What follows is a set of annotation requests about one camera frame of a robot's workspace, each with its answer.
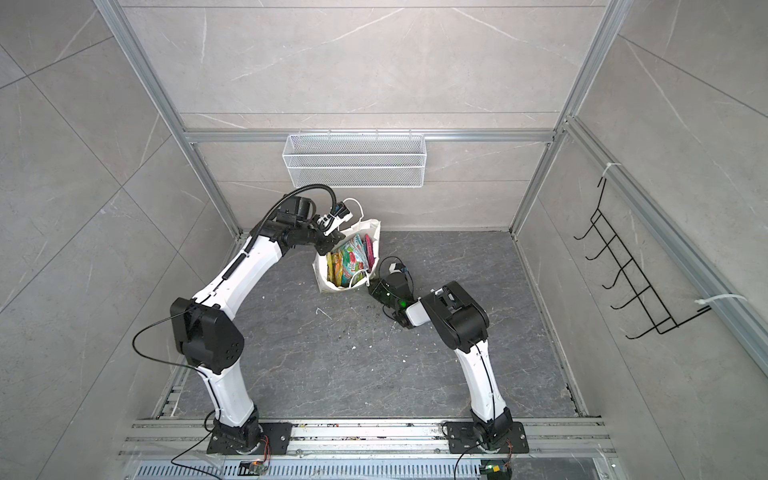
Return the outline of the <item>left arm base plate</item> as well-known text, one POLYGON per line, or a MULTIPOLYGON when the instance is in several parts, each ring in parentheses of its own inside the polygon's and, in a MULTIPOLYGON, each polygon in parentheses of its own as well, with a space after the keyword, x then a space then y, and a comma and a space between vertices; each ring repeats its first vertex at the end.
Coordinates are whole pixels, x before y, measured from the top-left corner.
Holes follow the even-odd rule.
POLYGON ((214 423, 208 454, 264 455, 269 450, 274 455, 285 455, 291 438, 293 424, 288 422, 250 423, 231 427, 214 423))

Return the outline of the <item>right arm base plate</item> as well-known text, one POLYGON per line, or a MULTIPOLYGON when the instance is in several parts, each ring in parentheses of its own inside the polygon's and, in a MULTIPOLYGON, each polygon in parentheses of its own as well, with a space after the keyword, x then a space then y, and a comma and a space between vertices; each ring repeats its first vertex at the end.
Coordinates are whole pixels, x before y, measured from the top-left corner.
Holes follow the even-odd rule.
POLYGON ((530 447, 524 425, 514 421, 500 432, 481 432, 473 422, 445 422, 443 425, 452 454, 528 454, 530 447))

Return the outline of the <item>magenta snack packet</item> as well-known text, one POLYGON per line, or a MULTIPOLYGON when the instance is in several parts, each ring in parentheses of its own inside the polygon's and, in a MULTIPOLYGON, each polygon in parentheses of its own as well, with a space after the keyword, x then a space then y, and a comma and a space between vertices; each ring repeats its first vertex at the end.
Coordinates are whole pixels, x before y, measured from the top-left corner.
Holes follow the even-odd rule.
POLYGON ((376 261, 373 240, 368 234, 366 234, 363 237, 363 239, 364 239, 364 245, 365 245, 365 251, 366 251, 366 258, 368 262, 368 271, 371 272, 374 268, 375 261, 376 261))

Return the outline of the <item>yellow green snack packet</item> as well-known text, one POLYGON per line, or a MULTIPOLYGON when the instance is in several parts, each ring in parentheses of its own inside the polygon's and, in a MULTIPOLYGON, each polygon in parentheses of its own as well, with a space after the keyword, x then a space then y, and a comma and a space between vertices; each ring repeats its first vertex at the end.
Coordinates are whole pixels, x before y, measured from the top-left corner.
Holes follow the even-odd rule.
POLYGON ((343 268, 343 254, 340 252, 328 253, 326 255, 327 262, 327 281, 333 284, 335 287, 341 288, 344 286, 344 268, 343 268))

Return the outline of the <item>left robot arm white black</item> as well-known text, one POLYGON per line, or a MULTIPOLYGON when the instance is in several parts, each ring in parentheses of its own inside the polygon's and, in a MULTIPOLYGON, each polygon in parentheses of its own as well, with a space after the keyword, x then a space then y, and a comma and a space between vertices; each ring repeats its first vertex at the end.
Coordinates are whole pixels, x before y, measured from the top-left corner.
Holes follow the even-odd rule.
POLYGON ((339 227, 352 218, 346 205, 331 198, 330 211, 298 194, 285 195, 250 231, 239 253, 204 289, 170 307, 177 350, 197 371, 213 402, 212 439, 224 452, 249 454, 263 438, 258 409, 240 368, 245 340, 234 320, 243 301, 264 274, 296 246, 320 254, 343 240, 339 227))

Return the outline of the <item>teal mint candy packet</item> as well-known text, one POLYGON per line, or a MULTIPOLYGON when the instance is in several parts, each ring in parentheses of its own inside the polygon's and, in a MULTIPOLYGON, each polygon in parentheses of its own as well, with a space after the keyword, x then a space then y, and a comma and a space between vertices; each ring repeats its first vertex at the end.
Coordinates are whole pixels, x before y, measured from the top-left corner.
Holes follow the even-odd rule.
POLYGON ((368 272, 365 245, 359 234, 355 234, 341 247, 344 277, 352 280, 359 272, 368 272))

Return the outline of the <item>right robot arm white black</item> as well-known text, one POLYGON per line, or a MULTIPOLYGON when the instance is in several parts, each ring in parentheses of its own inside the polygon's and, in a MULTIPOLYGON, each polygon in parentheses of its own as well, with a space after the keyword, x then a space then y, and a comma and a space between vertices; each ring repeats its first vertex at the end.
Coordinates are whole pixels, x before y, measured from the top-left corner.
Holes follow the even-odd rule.
POLYGON ((523 424, 513 419, 498 388, 489 355, 489 317, 456 281, 416 298, 410 276, 395 271, 368 286, 369 295, 405 328, 431 324, 453 351, 470 395, 470 422, 443 424, 452 453, 496 452, 527 454, 523 424))

